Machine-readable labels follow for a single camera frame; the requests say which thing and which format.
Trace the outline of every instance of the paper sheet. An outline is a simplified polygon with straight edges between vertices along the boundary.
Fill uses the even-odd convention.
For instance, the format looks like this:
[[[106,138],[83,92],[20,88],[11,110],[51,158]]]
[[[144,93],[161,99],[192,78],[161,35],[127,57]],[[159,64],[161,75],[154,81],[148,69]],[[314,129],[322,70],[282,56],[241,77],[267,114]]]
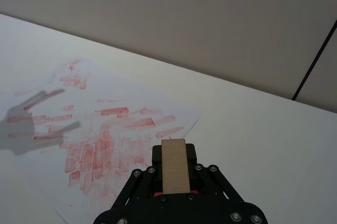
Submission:
[[[0,154],[12,151],[23,173],[70,224],[93,223],[111,207],[151,148],[183,138],[198,111],[75,60],[2,101]]]

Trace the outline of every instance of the gray wall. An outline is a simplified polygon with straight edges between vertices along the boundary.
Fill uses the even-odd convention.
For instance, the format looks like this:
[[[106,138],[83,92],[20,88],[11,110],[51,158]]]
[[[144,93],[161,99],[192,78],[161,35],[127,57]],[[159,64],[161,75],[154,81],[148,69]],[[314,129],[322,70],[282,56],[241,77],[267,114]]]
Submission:
[[[0,12],[291,98],[337,17],[337,4],[336,0],[0,0]],[[301,93],[301,101],[316,93],[315,85],[305,87],[309,90]],[[337,107],[335,101],[315,100],[311,104]]]

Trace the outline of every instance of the white tabletop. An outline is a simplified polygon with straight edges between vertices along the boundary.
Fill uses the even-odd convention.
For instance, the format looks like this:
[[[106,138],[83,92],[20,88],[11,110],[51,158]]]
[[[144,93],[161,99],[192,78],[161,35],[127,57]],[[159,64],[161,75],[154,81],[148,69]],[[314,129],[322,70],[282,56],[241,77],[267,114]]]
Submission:
[[[194,106],[202,117],[186,140],[198,162],[218,165],[269,223],[335,223],[337,114],[4,15],[0,57],[2,93],[86,57]],[[7,223],[63,223],[19,171],[0,163]]]

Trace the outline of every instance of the screw head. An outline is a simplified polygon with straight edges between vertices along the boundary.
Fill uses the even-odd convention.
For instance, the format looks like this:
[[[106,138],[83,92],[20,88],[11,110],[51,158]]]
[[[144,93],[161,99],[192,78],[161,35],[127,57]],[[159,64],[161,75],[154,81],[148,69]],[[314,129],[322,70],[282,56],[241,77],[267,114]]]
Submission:
[[[241,215],[238,214],[237,212],[231,213],[231,219],[236,221],[236,222],[239,222],[239,221],[242,220]]]
[[[201,165],[201,164],[197,164],[197,165],[195,166],[195,169],[196,169],[196,170],[201,170],[201,169],[202,169],[202,165]]]
[[[214,172],[214,171],[217,171],[217,168],[216,168],[215,165],[212,165],[212,166],[210,166],[210,170]]]
[[[141,172],[140,172],[139,170],[135,170],[135,171],[133,172],[133,175],[134,175],[135,177],[138,177],[140,174],[141,174]]]
[[[150,167],[148,170],[147,170],[149,173],[153,173],[155,171],[155,168],[154,167]]]
[[[254,224],[261,224],[262,223],[262,218],[258,215],[252,215],[251,220]]]
[[[125,218],[121,218],[117,221],[117,224],[127,224],[127,220]]]

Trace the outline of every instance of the black line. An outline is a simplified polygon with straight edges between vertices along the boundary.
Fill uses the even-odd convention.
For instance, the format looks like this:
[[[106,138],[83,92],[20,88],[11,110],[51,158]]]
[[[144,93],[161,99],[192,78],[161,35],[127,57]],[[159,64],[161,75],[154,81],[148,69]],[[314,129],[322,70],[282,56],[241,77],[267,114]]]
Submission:
[[[331,39],[332,34],[333,34],[333,32],[336,30],[336,28],[337,28],[337,20],[335,21],[335,23],[333,24],[331,30],[329,31],[329,34],[328,34],[327,37],[325,38],[325,40],[324,40],[324,42],[323,42],[323,44],[322,44],[320,50],[318,51],[318,53],[317,53],[315,59],[312,61],[311,65],[310,65],[310,67],[309,67],[309,69],[308,69],[308,71],[306,72],[306,74],[305,74],[303,80],[301,81],[299,87],[297,88],[297,90],[296,90],[296,92],[295,92],[295,94],[294,94],[292,100],[295,100],[295,99],[297,98],[297,96],[299,95],[299,93],[300,93],[302,87],[304,86],[305,81],[308,79],[308,77],[309,77],[311,71],[312,71],[313,68],[315,67],[315,64],[317,63],[318,59],[320,58],[321,54],[323,53],[323,51],[324,51],[324,49],[325,49],[327,43],[328,43],[329,40]]]

